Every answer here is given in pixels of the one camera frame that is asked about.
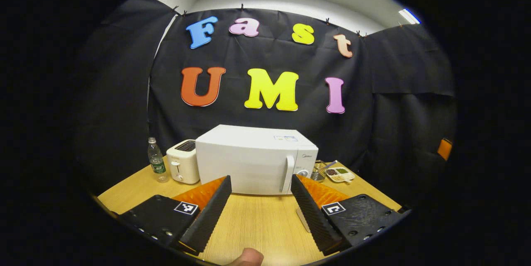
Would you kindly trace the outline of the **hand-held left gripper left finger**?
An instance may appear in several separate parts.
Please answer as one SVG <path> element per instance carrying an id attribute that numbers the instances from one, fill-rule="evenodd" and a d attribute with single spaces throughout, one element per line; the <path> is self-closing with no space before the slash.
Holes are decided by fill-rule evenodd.
<path id="1" fill-rule="evenodd" d="M 231 193 L 231 176 L 223 176 L 173 198 L 154 195 L 119 214 L 118 220 L 164 246 L 198 255 L 205 250 Z"/>

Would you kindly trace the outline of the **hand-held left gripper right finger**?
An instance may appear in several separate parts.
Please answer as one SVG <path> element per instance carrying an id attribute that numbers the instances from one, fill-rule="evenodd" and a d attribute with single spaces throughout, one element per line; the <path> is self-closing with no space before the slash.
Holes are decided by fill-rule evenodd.
<path id="1" fill-rule="evenodd" d="M 394 210 L 368 194 L 348 196 L 300 175 L 292 176 L 290 190 L 324 255 L 362 247 L 411 213 L 409 207 Z"/>

